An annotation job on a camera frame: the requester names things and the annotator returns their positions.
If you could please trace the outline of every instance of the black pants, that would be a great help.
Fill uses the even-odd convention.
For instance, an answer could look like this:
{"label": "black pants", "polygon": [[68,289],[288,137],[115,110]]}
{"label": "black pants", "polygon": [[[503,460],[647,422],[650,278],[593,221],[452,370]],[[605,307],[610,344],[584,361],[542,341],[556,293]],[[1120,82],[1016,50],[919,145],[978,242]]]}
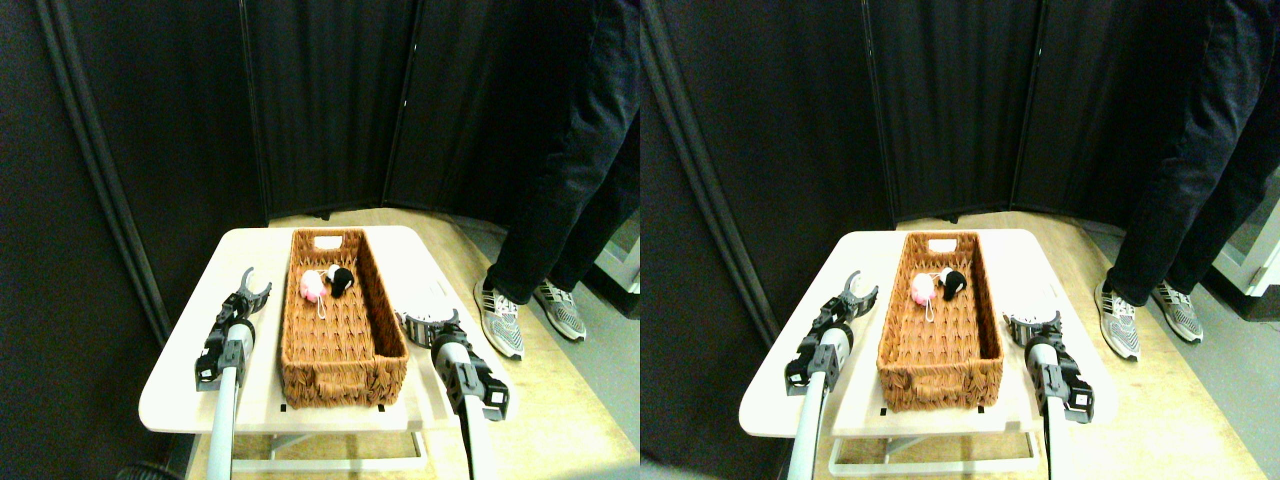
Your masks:
{"label": "black pants", "polygon": [[531,179],[531,196],[489,268],[494,288],[516,303],[529,302],[543,279],[572,291],[639,207],[640,160],[618,150],[639,108],[640,13],[600,0],[591,17],[566,133]]}
{"label": "black pants", "polygon": [[1258,207],[1280,164],[1280,0],[1210,8],[1204,64],[1172,157],[1160,161],[1107,280],[1142,306],[1169,280],[1189,293]]}

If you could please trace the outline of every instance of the black background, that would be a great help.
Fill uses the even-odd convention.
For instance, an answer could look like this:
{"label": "black background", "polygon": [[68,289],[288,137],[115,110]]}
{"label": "black background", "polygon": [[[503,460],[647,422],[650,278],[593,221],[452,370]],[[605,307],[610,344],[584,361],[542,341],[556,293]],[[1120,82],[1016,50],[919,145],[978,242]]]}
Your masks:
{"label": "black background", "polygon": [[[847,232],[1014,209],[1123,227],[1204,35],[1203,1],[649,5],[667,32],[649,41],[669,42],[776,319]],[[753,300],[699,253],[716,246],[664,145],[689,125],[644,128],[645,264],[659,276],[646,285],[641,452],[774,477],[788,444],[737,425],[765,352],[742,310]]]}
{"label": "black background", "polygon": [[[0,332],[4,372],[27,387],[6,389],[5,425],[41,452],[5,443],[6,477],[159,460],[164,435],[136,420],[159,352],[143,312],[177,320],[223,232],[367,205],[502,223],[563,127],[589,8],[250,1],[246,36],[234,3],[67,4],[160,305],[131,284],[35,5],[0,9]],[[847,232],[1004,209],[1123,225],[1178,123],[1204,3],[645,8],[666,23],[692,128],[786,319]],[[654,292],[641,451],[772,476],[785,443],[736,422],[767,347],[672,154],[673,125],[640,118]]]}

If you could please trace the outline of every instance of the wicker basket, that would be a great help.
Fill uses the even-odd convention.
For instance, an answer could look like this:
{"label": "wicker basket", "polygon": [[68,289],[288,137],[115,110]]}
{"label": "wicker basket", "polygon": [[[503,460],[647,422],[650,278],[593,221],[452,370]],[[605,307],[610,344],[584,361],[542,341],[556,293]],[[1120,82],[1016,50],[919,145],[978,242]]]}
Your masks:
{"label": "wicker basket", "polygon": [[[316,237],[342,237],[320,250]],[[325,317],[298,293],[302,274],[340,265],[356,276],[342,298],[324,297]],[[389,404],[399,397],[408,349],[378,264],[361,229],[300,229],[293,233],[280,330],[280,376],[292,407]]]}
{"label": "wicker basket", "polygon": [[[955,239],[956,248],[931,251],[931,239]],[[933,321],[925,321],[925,308],[911,300],[911,279],[948,266],[964,274],[969,287],[947,302],[934,282]],[[1005,352],[978,233],[908,234],[892,292],[876,358],[888,407],[909,411],[996,403]]]}

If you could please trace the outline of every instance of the shoe lace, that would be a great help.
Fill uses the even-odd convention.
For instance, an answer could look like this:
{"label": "shoe lace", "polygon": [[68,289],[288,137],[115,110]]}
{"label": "shoe lace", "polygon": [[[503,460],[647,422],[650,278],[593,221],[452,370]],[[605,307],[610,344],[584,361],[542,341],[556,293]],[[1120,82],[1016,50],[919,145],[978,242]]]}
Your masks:
{"label": "shoe lace", "polygon": [[573,294],[564,292],[556,285],[547,285],[547,292],[550,293],[552,301],[554,302],[573,303]]}
{"label": "shoe lace", "polygon": [[1120,298],[1119,296],[1112,298],[1111,310],[1115,312],[1116,316],[1133,317],[1134,315],[1137,315],[1137,308],[1134,308],[1133,305],[1129,305],[1129,302],[1125,302],[1124,298]]}
{"label": "shoe lace", "polygon": [[1189,294],[1169,288],[1169,285],[1165,285],[1165,289],[1169,293],[1169,298],[1174,302],[1174,305],[1178,303],[1192,305],[1192,297]]}
{"label": "shoe lace", "polygon": [[516,311],[518,308],[520,308],[518,305],[516,305],[512,301],[507,300],[507,297],[503,297],[502,293],[494,292],[494,294],[493,294],[493,310],[494,310],[494,312],[497,312],[498,315],[502,315],[502,316],[516,315]]}

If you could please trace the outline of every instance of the sneaker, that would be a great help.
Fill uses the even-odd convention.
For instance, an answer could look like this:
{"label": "sneaker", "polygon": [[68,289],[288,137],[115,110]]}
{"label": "sneaker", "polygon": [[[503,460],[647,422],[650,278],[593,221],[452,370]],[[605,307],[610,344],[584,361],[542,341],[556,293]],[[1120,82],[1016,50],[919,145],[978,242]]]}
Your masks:
{"label": "sneaker", "polygon": [[1156,285],[1153,297],[1156,297],[1160,311],[1165,312],[1169,328],[1174,329],[1178,337],[1188,343],[1204,340],[1204,329],[1201,328],[1199,319],[1196,317],[1196,307],[1192,306],[1189,296],[1169,287],[1169,283],[1161,282]]}
{"label": "sneaker", "polygon": [[484,278],[476,282],[475,300],[480,307],[480,328],[489,344],[504,357],[520,360],[525,356],[525,339],[520,335],[516,312],[520,306],[512,303],[497,289],[485,289]]}
{"label": "sneaker", "polygon": [[564,292],[550,282],[543,280],[534,289],[534,298],[538,298],[538,303],[547,311],[547,320],[552,323],[556,332],[559,332],[561,337],[564,337],[570,342],[586,339],[586,326],[582,326],[582,320],[577,316],[577,305],[573,303],[572,293]]}
{"label": "sneaker", "polygon": [[1140,353],[1138,324],[1134,323],[1137,310],[1120,298],[1115,291],[1102,292],[1103,284],[1106,280],[1093,291],[1093,302],[1098,306],[1098,317],[1101,319],[1102,338],[1120,358],[1138,361],[1138,353]]}

